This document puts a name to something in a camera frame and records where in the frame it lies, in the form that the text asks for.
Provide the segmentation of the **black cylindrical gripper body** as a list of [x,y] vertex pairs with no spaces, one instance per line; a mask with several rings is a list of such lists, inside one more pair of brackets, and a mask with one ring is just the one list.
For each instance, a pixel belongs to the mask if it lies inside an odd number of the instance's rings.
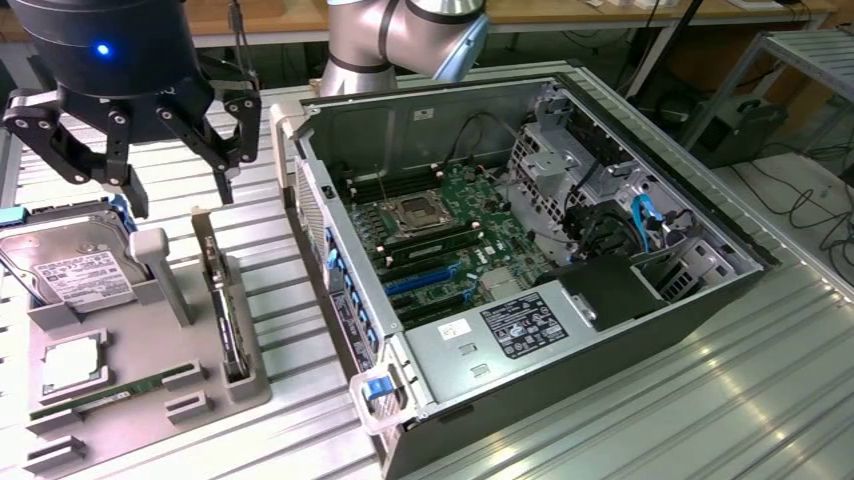
[[100,132],[116,107],[129,141],[168,140],[168,107],[200,127],[213,100],[181,1],[14,1],[12,11],[53,74],[62,111]]

